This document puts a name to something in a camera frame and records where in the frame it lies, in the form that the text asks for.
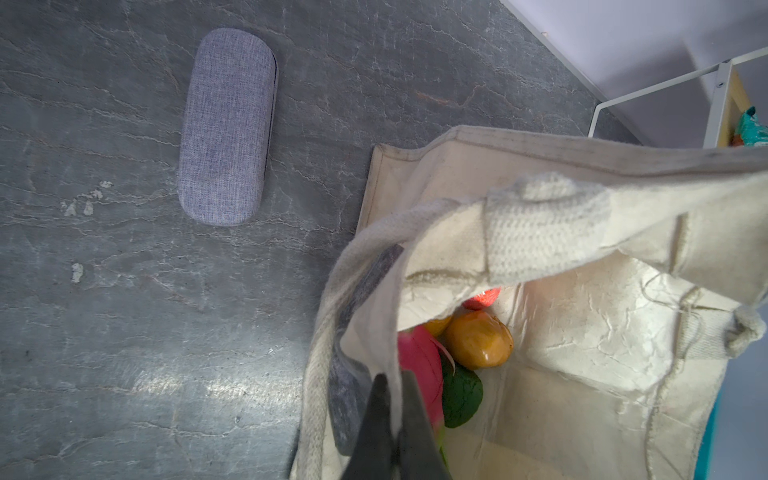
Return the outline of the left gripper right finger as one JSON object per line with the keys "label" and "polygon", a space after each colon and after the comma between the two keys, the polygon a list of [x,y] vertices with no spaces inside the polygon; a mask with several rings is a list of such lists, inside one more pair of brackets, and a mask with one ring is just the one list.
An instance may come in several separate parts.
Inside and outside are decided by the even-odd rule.
{"label": "left gripper right finger", "polygon": [[397,443],[397,470],[403,480],[449,480],[433,436],[417,378],[412,371],[402,371],[402,427]]}

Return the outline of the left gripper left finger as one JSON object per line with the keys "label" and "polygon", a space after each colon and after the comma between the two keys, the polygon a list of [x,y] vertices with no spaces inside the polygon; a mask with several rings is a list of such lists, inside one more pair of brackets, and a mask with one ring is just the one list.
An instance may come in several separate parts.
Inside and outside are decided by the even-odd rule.
{"label": "left gripper left finger", "polygon": [[395,440],[391,432],[391,395],[384,374],[375,377],[356,445],[342,480],[390,480]]}

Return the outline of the green bell pepper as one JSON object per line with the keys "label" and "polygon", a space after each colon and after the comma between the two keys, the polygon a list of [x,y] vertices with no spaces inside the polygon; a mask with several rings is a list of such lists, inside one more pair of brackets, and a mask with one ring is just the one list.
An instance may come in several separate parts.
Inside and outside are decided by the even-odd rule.
{"label": "green bell pepper", "polygon": [[444,424],[457,428],[467,423],[479,410],[484,396],[479,376],[460,364],[441,358],[443,373],[442,407]]}

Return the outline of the magenta dragon fruit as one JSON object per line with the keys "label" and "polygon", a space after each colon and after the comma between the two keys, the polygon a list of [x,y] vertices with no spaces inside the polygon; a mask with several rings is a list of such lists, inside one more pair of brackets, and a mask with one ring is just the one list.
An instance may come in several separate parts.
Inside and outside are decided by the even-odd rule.
{"label": "magenta dragon fruit", "polygon": [[452,372],[456,370],[455,361],[423,325],[399,332],[397,343],[400,368],[416,376],[428,419],[437,434],[444,425],[442,360],[448,361]]}

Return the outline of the brown potato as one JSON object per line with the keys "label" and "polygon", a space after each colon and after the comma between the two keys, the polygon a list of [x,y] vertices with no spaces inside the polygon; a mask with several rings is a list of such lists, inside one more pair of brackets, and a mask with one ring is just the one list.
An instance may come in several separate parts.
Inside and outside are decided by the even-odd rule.
{"label": "brown potato", "polygon": [[454,318],[443,337],[453,359],[469,370],[500,366],[514,349],[508,327],[485,311],[471,311]]}

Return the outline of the yellow pear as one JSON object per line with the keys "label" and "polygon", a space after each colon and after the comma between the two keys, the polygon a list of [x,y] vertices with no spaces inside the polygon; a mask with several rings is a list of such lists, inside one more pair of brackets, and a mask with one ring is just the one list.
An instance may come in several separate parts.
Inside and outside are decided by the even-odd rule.
{"label": "yellow pear", "polygon": [[433,319],[423,324],[424,329],[433,337],[439,338],[450,325],[452,317]]}

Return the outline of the red apple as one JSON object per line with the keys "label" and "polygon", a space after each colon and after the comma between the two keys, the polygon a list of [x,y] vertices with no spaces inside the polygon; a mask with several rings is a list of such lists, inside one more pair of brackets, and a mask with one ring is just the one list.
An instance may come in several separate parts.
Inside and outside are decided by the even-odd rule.
{"label": "red apple", "polygon": [[480,311],[492,306],[501,293],[500,288],[492,288],[483,291],[462,302],[462,307],[467,310]]}

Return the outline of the cream canvas grocery bag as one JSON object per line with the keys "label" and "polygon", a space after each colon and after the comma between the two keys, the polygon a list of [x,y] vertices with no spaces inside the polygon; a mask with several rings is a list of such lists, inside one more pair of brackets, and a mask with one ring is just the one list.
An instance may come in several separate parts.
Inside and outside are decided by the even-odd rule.
{"label": "cream canvas grocery bag", "polygon": [[294,479],[341,479],[375,377],[402,427],[398,333],[484,310],[514,349],[433,436],[450,479],[693,479],[728,363],[767,327],[767,150],[657,149],[460,126],[376,147],[324,287]]}

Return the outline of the teal white snack bag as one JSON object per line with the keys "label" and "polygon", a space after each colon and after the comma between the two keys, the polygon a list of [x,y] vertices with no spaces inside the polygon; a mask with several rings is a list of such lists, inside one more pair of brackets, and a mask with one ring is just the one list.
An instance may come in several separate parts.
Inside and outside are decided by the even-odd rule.
{"label": "teal white snack bag", "polygon": [[748,108],[740,116],[730,145],[734,147],[760,147],[768,145],[767,127],[760,122],[754,106]]}

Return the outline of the teal plastic vegetable basket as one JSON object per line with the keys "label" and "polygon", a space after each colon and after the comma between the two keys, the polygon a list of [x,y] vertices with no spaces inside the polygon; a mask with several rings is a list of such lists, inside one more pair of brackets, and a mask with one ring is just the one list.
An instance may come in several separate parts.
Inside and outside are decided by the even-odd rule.
{"label": "teal plastic vegetable basket", "polygon": [[721,394],[718,394],[710,412],[706,429],[701,439],[698,458],[694,471],[694,480],[708,480],[710,475],[710,463],[714,445],[714,436],[717,426],[717,417],[720,406]]}

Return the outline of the grey cloth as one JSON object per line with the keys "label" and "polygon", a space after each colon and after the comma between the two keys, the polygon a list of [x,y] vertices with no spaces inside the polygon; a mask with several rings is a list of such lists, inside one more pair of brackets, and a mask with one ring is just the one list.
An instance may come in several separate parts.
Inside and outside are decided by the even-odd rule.
{"label": "grey cloth", "polygon": [[184,212],[211,226],[258,210],[278,84],[278,63],[257,36],[217,28],[200,42],[187,93],[177,176]]}

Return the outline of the wooden two-tier shelf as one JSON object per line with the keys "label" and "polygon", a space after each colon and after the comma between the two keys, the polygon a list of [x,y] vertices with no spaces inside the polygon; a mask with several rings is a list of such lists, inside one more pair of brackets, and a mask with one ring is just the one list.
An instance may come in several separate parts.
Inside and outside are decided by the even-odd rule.
{"label": "wooden two-tier shelf", "polygon": [[601,115],[614,107],[634,102],[645,97],[675,89],[681,85],[695,83],[706,92],[707,116],[702,133],[704,149],[724,148],[732,145],[735,129],[744,112],[755,105],[750,99],[739,68],[748,63],[767,57],[767,47],[735,56],[714,65],[690,71],[631,91],[630,93],[605,100],[593,110],[588,138],[595,138]]}

